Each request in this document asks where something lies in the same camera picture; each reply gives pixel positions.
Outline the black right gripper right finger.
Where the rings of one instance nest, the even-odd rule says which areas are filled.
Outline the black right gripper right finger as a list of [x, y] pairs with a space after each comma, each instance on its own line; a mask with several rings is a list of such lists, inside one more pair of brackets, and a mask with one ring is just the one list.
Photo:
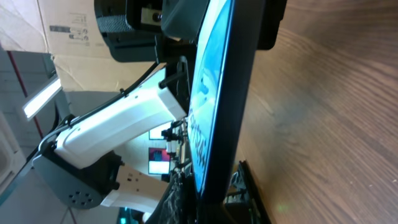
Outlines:
[[271, 224], [247, 161], [239, 161], [224, 205], [238, 224]]

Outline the blue Samsung Galaxy smartphone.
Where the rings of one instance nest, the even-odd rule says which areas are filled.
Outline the blue Samsung Galaxy smartphone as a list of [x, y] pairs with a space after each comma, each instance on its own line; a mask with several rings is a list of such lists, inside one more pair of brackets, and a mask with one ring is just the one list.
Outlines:
[[188, 115], [195, 193], [220, 203], [237, 150], [264, 1], [210, 1], [198, 36]]

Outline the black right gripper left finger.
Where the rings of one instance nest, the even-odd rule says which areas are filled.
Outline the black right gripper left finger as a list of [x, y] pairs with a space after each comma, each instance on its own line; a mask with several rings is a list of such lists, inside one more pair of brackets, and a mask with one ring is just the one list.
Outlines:
[[174, 174], [154, 212], [145, 224], [194, 224], [197, 196], [192, 175]]

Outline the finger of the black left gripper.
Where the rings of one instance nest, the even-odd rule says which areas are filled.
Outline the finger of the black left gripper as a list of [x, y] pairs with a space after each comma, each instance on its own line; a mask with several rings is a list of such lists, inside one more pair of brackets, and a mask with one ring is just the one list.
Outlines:
[[284, 18], [287, 0], [265, 0], [259, 33], [258, 50], [270, 50], [275, 46], [281, 20]]
[[164, 0], [162, 3], [162, 32], [169, 37], [195, 39], [209, 0]]

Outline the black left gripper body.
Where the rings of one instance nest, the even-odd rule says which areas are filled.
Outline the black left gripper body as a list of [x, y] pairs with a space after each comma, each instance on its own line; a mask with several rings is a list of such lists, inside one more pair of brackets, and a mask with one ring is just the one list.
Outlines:
[[196, 54], [195, 39], [162, 32], [164, 0], [95, 0], [98, 29], [118, 62], [170, 62]]

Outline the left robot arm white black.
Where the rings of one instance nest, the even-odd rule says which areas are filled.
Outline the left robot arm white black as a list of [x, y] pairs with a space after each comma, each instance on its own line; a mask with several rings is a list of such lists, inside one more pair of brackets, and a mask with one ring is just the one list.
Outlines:
[[[183, 208], [226, 197], [257, 50], [273, 48], [285, 1], [211, 1], [194, 48], [152, 66], [127, 90], [65, 121], [38, 147], [32, 164], [65, 204], [131, 207], [159, 213], [172, 194]], [[168, 122], [187, 122], [192, 175], [163, 182], [122, 162], [114, 149]]]

